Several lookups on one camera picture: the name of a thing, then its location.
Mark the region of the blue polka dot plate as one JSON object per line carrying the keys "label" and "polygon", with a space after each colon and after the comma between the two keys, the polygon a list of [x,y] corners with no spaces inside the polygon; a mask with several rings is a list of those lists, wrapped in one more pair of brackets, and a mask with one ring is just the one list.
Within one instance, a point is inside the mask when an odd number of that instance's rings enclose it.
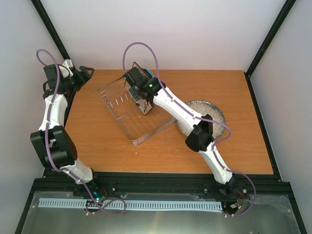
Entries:
{"label": "blue polka dot plate", "polygon": [[149,75],[149,77],[151,77],[151,78],[155,77],[155,75],[153,74],[153,72],[152,72],[151,70],[149,70],[149,69],[143,69],[143,71],[144,71],[145,73],[147,73],[147,74]]}

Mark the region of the chrome wire dish rack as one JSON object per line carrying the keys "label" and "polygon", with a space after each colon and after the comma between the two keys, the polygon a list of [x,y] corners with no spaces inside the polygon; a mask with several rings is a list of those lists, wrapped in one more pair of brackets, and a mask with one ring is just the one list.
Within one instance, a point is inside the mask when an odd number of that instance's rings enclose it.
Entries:
{"label": "chrome wire dish rack", "polygon": [[97,93],[125,135],[133,145],[175,122],[175,118],[159,106],[144,115],[125,87],[125,78],[117,78],[100,88]]}

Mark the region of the grey speckled round plate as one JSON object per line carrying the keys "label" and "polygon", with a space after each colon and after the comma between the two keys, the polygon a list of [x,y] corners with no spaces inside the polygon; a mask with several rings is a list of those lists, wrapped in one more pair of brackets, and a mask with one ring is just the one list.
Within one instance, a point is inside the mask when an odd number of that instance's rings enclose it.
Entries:
{"label": "grey speckled round plate", "polygon": [[[222,124],[226,124],[225,117],[222,113],[222,111],[215,106],[214,104],[205,101],[205,100],[192,100],[189,102],[186,102],[186,105],[189,106],[194,111],[202,114],[203,116],[209,114],[213,121],[221,122]],[[225,131],[225,127],[213,123],[213,138],[217,139],[223,135]]]}

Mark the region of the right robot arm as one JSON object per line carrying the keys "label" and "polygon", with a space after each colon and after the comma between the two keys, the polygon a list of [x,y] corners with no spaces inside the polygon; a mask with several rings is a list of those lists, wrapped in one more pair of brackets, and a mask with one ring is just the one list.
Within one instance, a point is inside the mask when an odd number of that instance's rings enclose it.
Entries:
{"label": "right robot arm", "polygon": [[214,179],[218,183],[219,192],[224,196],[231,195],[237,185],[233,172],[226,165],[217,150],[213,138],[213,121],[210,115],[201,115],[176,97],[173,92],[156,77],[152,77],[139,67],[133,67],[123,75],[125,88],[141,109],[143,114],[157,105],[171,114],[189,131],[186,145],[204,158]]}

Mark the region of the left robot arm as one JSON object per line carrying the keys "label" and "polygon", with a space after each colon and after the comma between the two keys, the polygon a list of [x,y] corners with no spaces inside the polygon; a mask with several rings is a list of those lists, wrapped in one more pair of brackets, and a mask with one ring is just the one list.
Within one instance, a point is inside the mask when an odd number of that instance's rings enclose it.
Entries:
{"label": "left robot arm", "polygon": [[77,70],[69,62],[67,59],[63,64],[44,66],[44,117],[30,140],[45,169],[66,173],[76,184],[85,183],[84,190],[90,196],[97,196],[101,183],[94,179],[94,170],[78,159],[77,149],[65,130],[74,96],[95,70],[85,66]]}

